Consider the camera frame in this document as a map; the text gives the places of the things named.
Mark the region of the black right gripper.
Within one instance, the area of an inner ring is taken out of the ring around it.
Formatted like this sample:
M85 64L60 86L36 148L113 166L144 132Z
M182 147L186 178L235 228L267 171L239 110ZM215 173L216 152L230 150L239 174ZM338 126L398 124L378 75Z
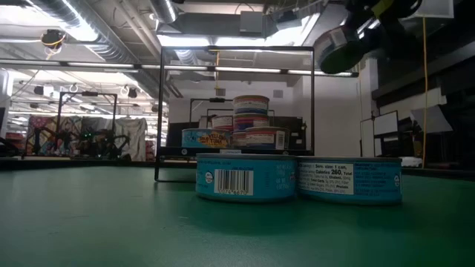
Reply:
M347 27L360 27L371 18L379 20L379 26L362 30L364 36L356 45L357 54L382 50L386 57L396 57L396 41L399 19L414 14L422 0L346 0Z

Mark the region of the light blue tuna can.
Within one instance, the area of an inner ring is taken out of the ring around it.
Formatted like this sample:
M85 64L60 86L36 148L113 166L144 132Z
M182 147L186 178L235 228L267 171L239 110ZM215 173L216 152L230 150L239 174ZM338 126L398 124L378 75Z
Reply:
M227 130L189 128L182 130L184 148L230 148L232 133Z
M356 205L398 205L402 202L402 160L299 156L300 195Z
M225 202L292 199L296 158L277 154L198 154L197 195Z

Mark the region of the pink salmon can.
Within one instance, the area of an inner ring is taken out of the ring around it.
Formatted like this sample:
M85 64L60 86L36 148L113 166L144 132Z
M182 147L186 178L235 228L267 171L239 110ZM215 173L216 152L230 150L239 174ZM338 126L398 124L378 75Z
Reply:
M233 131L233 116L214 116L212 118L212 128L218 130Z

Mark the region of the whiteboard on black stand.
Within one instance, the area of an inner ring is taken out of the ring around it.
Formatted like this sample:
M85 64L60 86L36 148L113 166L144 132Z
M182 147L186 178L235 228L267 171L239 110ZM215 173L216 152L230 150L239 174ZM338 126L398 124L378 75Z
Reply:
M398 122L398 111L360 121L360 156L378 157L388 154L389 143L399 141Z

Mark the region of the grey slanted panel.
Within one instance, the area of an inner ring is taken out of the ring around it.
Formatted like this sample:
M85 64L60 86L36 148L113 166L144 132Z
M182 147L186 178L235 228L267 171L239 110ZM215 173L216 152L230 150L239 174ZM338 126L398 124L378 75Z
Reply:
M453 130L440 105L412 110L411 119L427 134L440 134Z

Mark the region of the black equipment rack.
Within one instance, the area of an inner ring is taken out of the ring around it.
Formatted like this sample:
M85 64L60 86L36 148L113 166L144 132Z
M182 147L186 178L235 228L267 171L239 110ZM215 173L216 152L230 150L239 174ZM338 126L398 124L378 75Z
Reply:
M307 124L301 117L291 117L289 119L289 149L307 149Z

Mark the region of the grey ceiling box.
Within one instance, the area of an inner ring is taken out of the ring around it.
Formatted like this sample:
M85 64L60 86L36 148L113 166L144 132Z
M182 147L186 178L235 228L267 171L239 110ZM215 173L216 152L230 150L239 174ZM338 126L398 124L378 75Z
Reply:
M263 15L254 11L240 12L240 35L241 36L262 36Z

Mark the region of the white box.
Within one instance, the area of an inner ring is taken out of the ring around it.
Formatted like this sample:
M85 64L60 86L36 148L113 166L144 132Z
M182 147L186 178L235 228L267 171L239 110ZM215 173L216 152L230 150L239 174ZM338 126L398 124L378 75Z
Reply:
M404 168L421 168L423 163L421 158L413 156L401 156L400 159Z

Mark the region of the black monitor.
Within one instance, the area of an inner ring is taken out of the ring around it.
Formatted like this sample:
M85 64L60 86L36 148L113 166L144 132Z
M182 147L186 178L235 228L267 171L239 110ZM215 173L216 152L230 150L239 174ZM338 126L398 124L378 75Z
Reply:
M180 147L182 145L182 130L185 127L186 124L182 122L173 122L168 125L166 147Z

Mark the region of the white draped cloth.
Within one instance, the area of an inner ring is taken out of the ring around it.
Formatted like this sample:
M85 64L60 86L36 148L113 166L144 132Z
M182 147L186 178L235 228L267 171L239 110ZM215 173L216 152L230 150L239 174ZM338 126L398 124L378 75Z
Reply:
M132 161L144 162L146 160L146 131L147 122L145 119L117 119L114 135L124 135L129 138L129 141L121 149L122 155L128 154Z

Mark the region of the black background robot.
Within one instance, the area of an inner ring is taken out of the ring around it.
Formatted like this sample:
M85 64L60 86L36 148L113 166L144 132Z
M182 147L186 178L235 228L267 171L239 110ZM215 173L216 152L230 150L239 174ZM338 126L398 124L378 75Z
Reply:
M79 135L79 143L72 154L46 154L37 156L68 156L76 159L99 159L99 160L120 160L131 161L131 157L126 154L122 155L122 147L129 141L127 136L115 136L114 147L108 139L111 137L112 131L101 129L98 131L83 131Z

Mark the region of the green table mat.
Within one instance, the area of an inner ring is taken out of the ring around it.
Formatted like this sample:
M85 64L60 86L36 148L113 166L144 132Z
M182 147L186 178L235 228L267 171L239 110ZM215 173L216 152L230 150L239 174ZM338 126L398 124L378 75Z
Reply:
M171 169L0 173L4 266L475 267L475 182L404 178L397 206L214 202Z

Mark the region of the colourful patterned cloth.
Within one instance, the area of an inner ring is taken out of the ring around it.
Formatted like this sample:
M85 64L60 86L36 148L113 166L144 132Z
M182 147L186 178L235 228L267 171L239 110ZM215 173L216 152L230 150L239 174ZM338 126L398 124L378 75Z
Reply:
M72 154L79 143L82 117L31 116L28 120L27 154Z

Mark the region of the red storage bins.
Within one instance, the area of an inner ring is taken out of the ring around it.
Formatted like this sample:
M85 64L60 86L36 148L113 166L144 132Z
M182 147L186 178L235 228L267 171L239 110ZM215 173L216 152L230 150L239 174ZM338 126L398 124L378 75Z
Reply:
M20 151L24 150L26 137L23 133L14 133L14 132L7 132L5 135L5 139L18 148Z

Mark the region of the black metal table frame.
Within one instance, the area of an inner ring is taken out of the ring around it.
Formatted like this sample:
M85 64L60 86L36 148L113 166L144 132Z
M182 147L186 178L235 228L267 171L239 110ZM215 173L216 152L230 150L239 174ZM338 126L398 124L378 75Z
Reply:
M82 167L134 167L154 169L155 165L154 162L69 159L63 157L53 157L52 159L47 159L46 157L31 157L30 159L21 159L17 157L0 157L0 171ZM408 176L432 177L438 179L464 180L469 182L475 182L475 171L403 168L402 174Z

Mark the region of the small silver air duct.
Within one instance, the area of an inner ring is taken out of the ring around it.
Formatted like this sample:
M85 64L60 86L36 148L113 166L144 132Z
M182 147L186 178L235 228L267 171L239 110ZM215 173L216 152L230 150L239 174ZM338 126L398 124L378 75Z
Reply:
M172 0L149 0L149 2L159 22L170 24L176 21L178 15Z

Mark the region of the large silver air duct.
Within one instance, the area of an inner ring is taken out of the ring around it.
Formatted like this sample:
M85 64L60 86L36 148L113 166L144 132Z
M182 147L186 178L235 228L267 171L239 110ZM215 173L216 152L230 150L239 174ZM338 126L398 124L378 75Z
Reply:
M40 13L55 20L77 41L106 62L138 63L138 58L89 5L87 0L27 0Z

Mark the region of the long ceiling light rail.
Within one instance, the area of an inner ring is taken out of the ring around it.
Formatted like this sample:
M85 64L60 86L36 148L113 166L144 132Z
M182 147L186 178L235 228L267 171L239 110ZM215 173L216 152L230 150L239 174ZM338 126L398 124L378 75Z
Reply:
M327 74L320 70L292 70L277 68L259 67L230 67L230 66L210 66L210 65L143 65L143 64L120 64L120 63L98 63L98 62L66 62L47 60L27 60L27 59L0 59L0 67L31 68L37 70L62 70L62 69L84 69L86 71L106 72L126 72L137 73L139 70L176 70L176 71L198 71L198 72L236 72L236 73L262 73L262 74L283 74L297 76L336 76L336 77L357 77L357 72L342 72L337 74Z

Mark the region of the black background metal frame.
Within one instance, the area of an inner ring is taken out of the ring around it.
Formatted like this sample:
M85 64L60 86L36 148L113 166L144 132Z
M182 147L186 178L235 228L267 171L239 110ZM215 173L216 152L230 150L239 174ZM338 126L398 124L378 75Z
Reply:
M56 133L58 134L60 131L60 124L61 124L61 115L62 115L62 106L66 104L66 102L62 101L62 98L64 95L69 94L72 96L75 95L81 95L81 96L86 96L86 97L97 97L97 96L104 96L106 99L108 96L112 96L114 98L114 103L113 103L113 113L112 113L112 126L111 126L111 131L112 135L108 139L108 142L111 144L111 148L114 147L114 132L115 132L115 121L116 121L116 114L117 114L117 99L118 95L116 93L98 93L98 92L93 92L93 91L83 91L83 92L60 92L59 93L59 104L58 104L58 111L57 111L57 118L56 118Z

